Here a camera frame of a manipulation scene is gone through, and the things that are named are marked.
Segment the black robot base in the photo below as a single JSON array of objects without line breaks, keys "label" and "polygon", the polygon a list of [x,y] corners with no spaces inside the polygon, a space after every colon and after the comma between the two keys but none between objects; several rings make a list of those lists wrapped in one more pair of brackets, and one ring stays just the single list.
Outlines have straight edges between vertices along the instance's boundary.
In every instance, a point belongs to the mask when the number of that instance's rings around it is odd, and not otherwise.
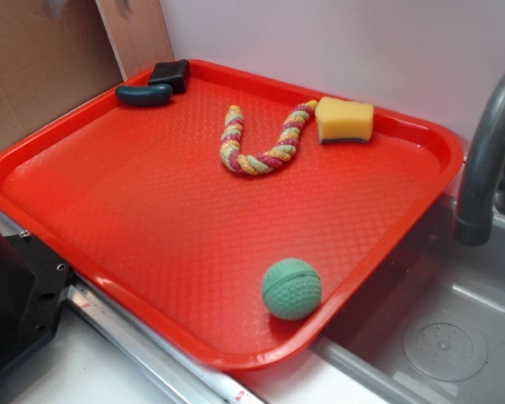
[{"label": "black robot base", "polygon": [[39,238],[0,232],[0,378],[56,335],[71,277]]}]

